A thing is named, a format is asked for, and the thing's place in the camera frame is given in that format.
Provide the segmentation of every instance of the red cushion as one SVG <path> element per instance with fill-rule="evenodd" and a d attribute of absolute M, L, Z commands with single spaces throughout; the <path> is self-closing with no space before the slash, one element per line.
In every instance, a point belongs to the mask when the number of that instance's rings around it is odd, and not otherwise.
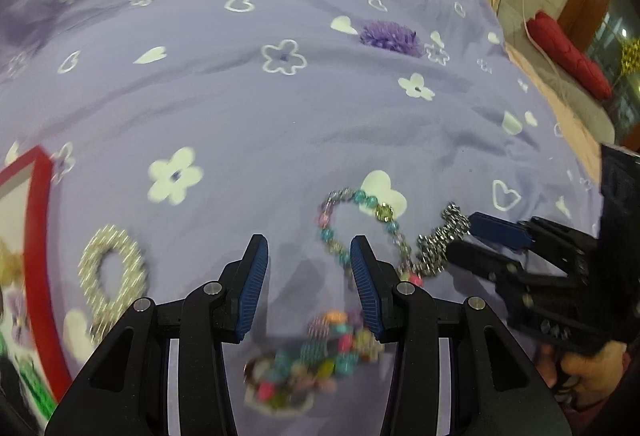
<path fill-rule="evenodd" d="M 527 22 L 527 28 L 539 47 L 595 99 L 603 101 L 610 98 L 611 86 L 602 70 L 569 41 L 556 20 L 539 10 L 535 19 Z"/>

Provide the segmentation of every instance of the human hand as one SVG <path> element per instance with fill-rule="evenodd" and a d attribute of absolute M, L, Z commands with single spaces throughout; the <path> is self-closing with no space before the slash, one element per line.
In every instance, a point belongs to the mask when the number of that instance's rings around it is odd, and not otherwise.
<path fill-rule="evenodd" d="M 625 361 L 629 359 L 625 352 L 626 344 L 610 340 L 596 355 L 565 353 L 562 356 L 562 371 L 580 379 L 572 388 L 576 409 L 585 409 L 604 400 L 618 387 L 625 372 Z M 554 387 L 558 381 L 557 357 L 557 348 L 548 344 L 540 346 L 536 369 L 548 387 Z"/>

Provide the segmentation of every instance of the purple pom-pom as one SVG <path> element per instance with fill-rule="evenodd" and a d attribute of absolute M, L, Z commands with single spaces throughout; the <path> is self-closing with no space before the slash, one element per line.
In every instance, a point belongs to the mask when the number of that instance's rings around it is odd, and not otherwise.
<path fill-rule="evenodd" d="M 411 28 L 394 22 L 369 22 L 360 33 L 363 44 L 385 48 L 392 52 L 422 57 L 424 50 L 418 35 Z"/>

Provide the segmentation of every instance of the silver screw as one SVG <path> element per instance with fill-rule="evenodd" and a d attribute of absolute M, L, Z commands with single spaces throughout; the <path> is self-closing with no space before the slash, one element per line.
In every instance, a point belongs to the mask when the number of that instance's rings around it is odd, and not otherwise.
<path fill-rule="evenodd" d="M 217 281 L 211 281 L 211 283 L 207 283 L 204 285 L 204 293 L 207 295 L 215 295 L 222 291 L 222 285 L 220 285 Z"/>
<path fill-rule="evenodd" d="M 396 286 L 396 289 L 402 295 L 411 295 L 415 291 L 415 286 L 412 285 L 411 283 L 403 281 L 402 283 L 398 283 L 398 285 Z"/>
<path fill-rule="evenodd" d="M 469 306 L 474 310 L 481 310 L 486 306 L 486 302 L 484 302 L 484 299 L 481 297 L 471 297 L 469 299 Z"/>
<path fill-rule="evenodd" d="M 527 307 L 527 308 L 533 308 L 533 297 L 530 296 L 528 293 L 523 294 L 522 296 L 522 303 Z"/>
<path fill-rule="evenodd" d="M 133 309 L 135 311 L 144 311 L 151 306 L 151 301 L 146 297 L 142 297 L 133 303 Z"/>

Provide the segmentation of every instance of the red frame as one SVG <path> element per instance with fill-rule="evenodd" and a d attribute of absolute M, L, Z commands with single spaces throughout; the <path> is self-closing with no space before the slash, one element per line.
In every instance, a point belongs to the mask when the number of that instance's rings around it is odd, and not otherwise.
<path fill-rule="evenodd" d="M 33 165 L 24 217 L 24 289 L 31 335 L 53 397 L 60 402 L 71 385 L 71 375 L 53 317 L 47 272 L 47 207 L 53 164 L 40 146 L 30 149 L 0 172 L 0 186 Z"/>

